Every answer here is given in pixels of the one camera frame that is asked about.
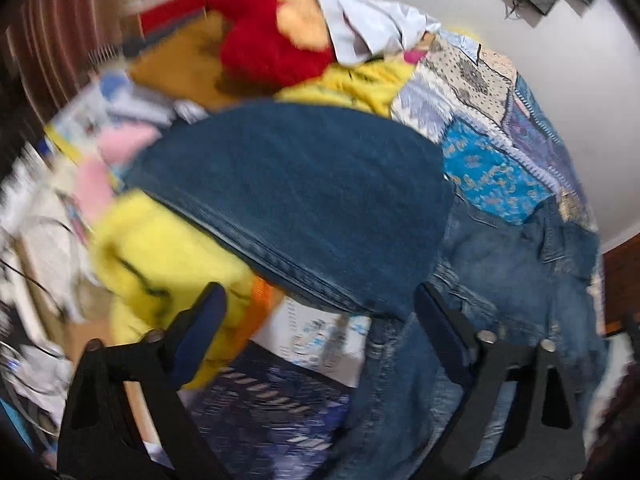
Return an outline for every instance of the yellow plush toy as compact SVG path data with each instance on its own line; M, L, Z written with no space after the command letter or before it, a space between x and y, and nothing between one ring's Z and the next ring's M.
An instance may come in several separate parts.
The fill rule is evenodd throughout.
M226 316L191 383L204 386L233 359L283 294L235 255L140 190L120 196L95 225L90 244L98 277L115 294L116 344L166 329L209 282L226 290Z

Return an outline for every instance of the pink fabric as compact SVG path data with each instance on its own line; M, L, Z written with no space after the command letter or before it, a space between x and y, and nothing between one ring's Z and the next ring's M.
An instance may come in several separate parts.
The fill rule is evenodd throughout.
M88 156L78 166L74 199L89 225L113 203L109 167L100 157Z
M106 126L98 135L97 143L102 159L109 165L127 164L143 148L162 137L151 124L123 123Z
M406 50L404 51L404 60L407 63L415 65L425 56L425 54L427 54L425 50Z

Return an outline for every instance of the paper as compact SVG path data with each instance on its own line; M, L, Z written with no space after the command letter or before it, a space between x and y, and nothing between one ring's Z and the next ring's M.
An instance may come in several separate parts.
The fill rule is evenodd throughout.
M13 363L10 364L13 374L7 374L7 380L14 386L17 394L49 413L53 423L59 427L73 372L71 361L52 357L33 346L22 345L20 352L24 358L19 361L10 360Z
M30 211L30 218L20 230L24 248L29 257L34 278L38 280L59 304L64 305L73 321L81 321L82 313L74 299L76 277L87 260L85 247L55 219L71 228L65 205L48 187L40 190ZM51 298L43 294L50 311L57 315Z
M345 386L358 385L371 320L285 298L252 341L292 364Z
M135 85L123 70L113 70L79 91L44 129L78 164L84 156L99 155L96 139L105 126L117 126L123 119L169 126L175 117L171 99ZM118 177L121 169L111 171Z

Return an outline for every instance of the yellow fabric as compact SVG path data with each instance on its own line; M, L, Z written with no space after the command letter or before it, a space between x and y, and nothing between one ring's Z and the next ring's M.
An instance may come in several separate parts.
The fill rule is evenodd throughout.
M116 296L111 309L116 344L167 328L207 283L225 287L225 319L188 387L210 381L245 345L251 335L247 325L259 327L269 313L252 303L256 277L247 264L140 190L119 197L100 219L90 254L98 277Z
M82 160L82 152L80 149L60 135L53 124L46 124L46 126L44 126L44 132L67 158L76 164L80 163Z
M346 68L329 66L324 73L275 96L280 101L353 108L389 117L391 101L409 81L415 65L404 60L377 60Z

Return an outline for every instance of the orange fabric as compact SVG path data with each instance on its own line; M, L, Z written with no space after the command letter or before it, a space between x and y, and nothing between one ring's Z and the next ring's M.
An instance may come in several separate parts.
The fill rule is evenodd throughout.
M247 309L247 315L238 328L236 341L246 345L249 338L262 326L269 317L273 307L284 298L284 292L270 285L260 276L254 276L254 284L251 290L251 301Z

